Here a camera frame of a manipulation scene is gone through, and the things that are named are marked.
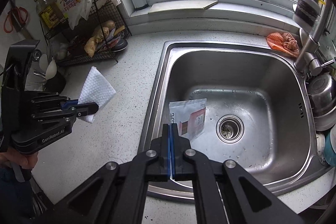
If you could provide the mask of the person's left hand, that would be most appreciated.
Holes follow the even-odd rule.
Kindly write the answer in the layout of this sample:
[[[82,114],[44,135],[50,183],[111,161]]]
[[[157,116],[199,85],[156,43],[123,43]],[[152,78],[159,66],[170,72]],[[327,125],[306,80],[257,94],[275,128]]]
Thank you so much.
[[[14,162],[20,165],[23,169],[33,169],[38,162],[38,152],[32,155],[22,155],[15,149],[9,147],[6,152],[1,152],[1,164],[6,162]]]

